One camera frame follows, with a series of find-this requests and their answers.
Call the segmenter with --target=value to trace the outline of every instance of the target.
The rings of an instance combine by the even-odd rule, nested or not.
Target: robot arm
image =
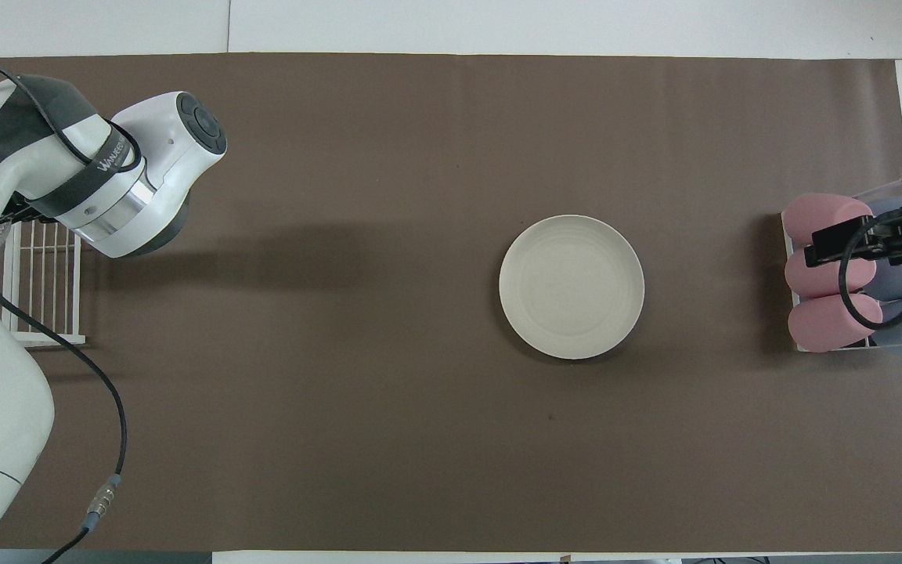
[[[53,218],[110,257],[150,252],[179,232],[190,186],[226,152],[196,97],[161,94],[111,124],[67,82],[18,80],[24,89],[0,82],[0,222]],[[43,373],[0,322],[0,518],[53,417]]]

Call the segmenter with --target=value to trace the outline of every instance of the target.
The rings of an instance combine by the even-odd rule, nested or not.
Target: plate rim
[[[591,222],[592,224],[601,225],[606,228],[605,231],[608,232],[609,235],[616,236],[616,240],[618,240],[619,243],[622,244],[624,247],[627,247],[627,249],[629,249],[629,251],[631,253],[631,258],[633,258],[634,263],[636,263],[636,268],[633,269],[634,270],[633,282],[636,283],[636,285],[641,288],[641,299],[637,300],[638,304],[636,307],[636,313],[634,313],[634,318],[630,322],[629,329],[627,329],[626,332],[624,332],[622,335],[620,335],[619,338],[617,338],[616,342],[613,343],[611,346],[609,346],[607,349],[601,350],[594,354],[590,354],[589,356],[580,356],[580,354],[577,354],[577,356],[573,356],[573,354],[564,354],[564,353],[559,353],[558,351],[550,352],[550,351],[542,349],[542,347],[537,346],[536,344],[530,342],[530,340],[524,335],[524,333],[522,331],[518,330],[517,325],[514,323],[514,320],[511,319],[511,314],[508,313],[507,308],[504,306],[504,299],[503,299],[504,283],[505,283],[504,267],[506,266],[507,261],[511,260],[511,257],[516,255],[519,252],[519,251],[517,251],[517,245],[520,242],[520,240],[529,238],[531,236],[530,234],[532,231],[536,231],[537,229],[545,229],[544,225],[542,225],[542,224],[545,224],[545,222],[561,221],[563,219],[577,219],[580,222]],[[537,222],[534,222],[526,229],[523,229],[523,231],[520,232],[514,238],[514,240],[512,240],[511,246],[507,248],[506,253],[504,253],[504,255],[503,255],[503,260],[500,261],[499,277],[498,277],[497,282],[498,282],[497,290],[498,290],[498,294],[499,294],[499,298],[500,298],[500,310],[503,311],[503,314],[507,318],[507,322],[511,325],[511,328],[513,329],[514,333],[516,333],[516,335],[518,335],[523,340],[523,342],[529,344],[529,346],[531,346],[533,349],[539,351],[540,353],[547,354],[548,356],[553,356],[555,358],[562,358],[563,360],[586,360],[586,358],[594,358],[595,356],[601,356],[601,354],[605,354],[609,350],[614,349],[617,345],[619,345],[620,342],[623,342],[624,339],[629,337],[631,331],[633,331],[633,329],[636,328],[636,325],[638,324],[638,320],[640,320],[641,315],[642,315],[642,307],[644,307],[644,303],[645,303],[645,272],[642,271],[642,263],[640,261],[640,258],[638,258],[638,254],[636,253],[636,248],[633,247],[633,245],[631,245],[629,240],[627,240],[626,237],[624,237],[622,235],[622,233],[619,232],[619,230],[613,228],[612,225],[609,225],[607,222],[598,220],[597,218],[590,217],[590,215],[581,215],[581,214],[551,215],[550,217],[547,217],[547,218],[544,218]]]

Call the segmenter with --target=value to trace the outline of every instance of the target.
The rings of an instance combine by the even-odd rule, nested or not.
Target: cable connector
[[[106,510],[110,509],[110,505],[114,503],[114,496],[117,495],[117,485],[121,484],[121,475],[112,475],[105,484],[96,491],[96,497],[92,499],[86,509],[85,521],[82,521],[82,527],[88,531],[96,528],[96,524],[106,515]]]

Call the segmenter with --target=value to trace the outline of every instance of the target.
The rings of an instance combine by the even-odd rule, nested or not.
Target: black cable
[[[859,240],[862,240],[863,236],[870,231],[870,229],[880,226],[886,225],[888,222],[892,222],[902,217],[902,208],[895,211],[888,211],[885,214],[877,215],[865,222],[862,227],[858,228],[858,231],[848,240],[848,244],[844,246],[844,251],[841,253],[841,265],[838,270],[838,289],[841,292],[841,301],[844,302],[845,309],[848,310],[848,313],[858,321],[863,327],[879,330],[879,329],[888,329],[889,327],[893,327],[898,324],[902,324],[902,310],[900,313],[896,314],[895,317],[888,319],[887,321],[883,321],[880,324],[866,318],[858,309],[855,307],[855,304],[851,301],[851,292],[848,292],[848,264],[851,262],[852,254],[855,252],[855,247],[858,246]]]
[[[53,132],[55,136],[58,136],[58,139],[61,139],[61,143],[64,143],[64,146],[66,147],[66,149],[69,150],[69,153],[72,153],[73,156],[78,158],[79,161],[82,161],[83,165],[88,165],[88,164],[92,163],[92,158],[86,157],[85,154],[82,154],[82,151],[79,150],[78,147],[75,146],[75,144],[71,142],[71,139],[68,139],[68,136],[66,136],[65,133],[61,131],[61,128],[58,128],[58,125],[55,124],[54,120],[51,119],[51,117],[49,115],[47,115],[47,110],[44,110],[44,107],[41,106],[40,100],[38,100],[36,96],[33,96],[33,92],[30,92],[30,89],[28,89],[26,87],[26,85],[20,81],[20,78],[18,75],[11,74],[11,72],[7,71],[6,69],[4,69],[2,67],[0,67],[0,75],[3,75],[3,76],[5,76],[5,78],[8,78],[9,81],[12,82],[22,93],[26,94],[26,97],[28,97],[28,99],[30,99],[30,103],[33,103],[33,107],[36,108],[37,114],[40,114],[40,117],[44,119],[44,122],[46,122],[48,128],[51,128],[51,132]],[[117,128],[117,130],[119,132],[121,132],[122,135],[125,136],[125,138],[128,138],[129,142],[133,146],[133,150],[135,150],[135,158],[133,158],[132,163],[127,164],[127,165],[122,165],[122,167],[117,169],[117,172],[131,171],[131,170],[133,170],[133,168],[135,168],[135,167],[137,167],[137,165],[139,165],[139,163],[141,161],[141,151],[139,150],[139,146],[137,146],[135,139],[133,139],[130,135],[128,135],[127,132],[123,131],[123,129]]]
[[[117,392],[116,386],[114,383],[110,381],[110,378],[104,374],[103,369],[97,367],[96,362],[90,360],[88,356],[85,355],[84,352],[78,349],[75,345],[65,340],[64,337],[55,333],[51,329],[47,328],[44,324],[41,324],[40,321],[37,321],[35,318],[31,317],[22,309],[15,307],[10,300],[7,300],[5,296],[0,292],[0,305],[11,312],[11,314],[15,315],[15,317],[19,317],[22,321],[25,321],[26,324],[29,324],[34,329],[44,333],[48,337],[57,342],[61,346],[65,347],[69,351],[69,353],[74,354],[78,357],[79,360],[85,362],[87,367],[91,369],[91,371],[95,372],[99,379],[103,381],[103,385],[106,386],[107,389],[110,390],[110,395],[114,397],[114,404],[117,407],[117,417],[121,420],[121,453],[117,456],[117,464],[114,470],[114,474],[121,474],[121,470],[124,468],[124,457],[128,453],[128,418],[124,415],[124,404],[121,401],[121,394]]]
[[[54,562],[55,560],[57,560],[62,554],[68,552],[68,550],[71,549],[71,547],[78,545],[79,541],[81,541],[82,539],[85,539],[85,536],[87,534],[89,534],[89,529],[82,527],[82,530],[78,532],[78,535],[75,535],[74,539],[68,541],[68,543],[65,546],[61,547],[60,549],[55,550],[54,554],[48,556],[47,560],[44,560],[41,564],[51,564],[51,562]]]

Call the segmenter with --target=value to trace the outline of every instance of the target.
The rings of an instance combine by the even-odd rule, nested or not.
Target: black strap
[[[37,200],[31,200],[31,206],[48,218],[71,211],[114,177],[131,149],[132,144],[115,128],[111,128],[110,135],[89,164],[75,172],[75,176],[63,185]]]

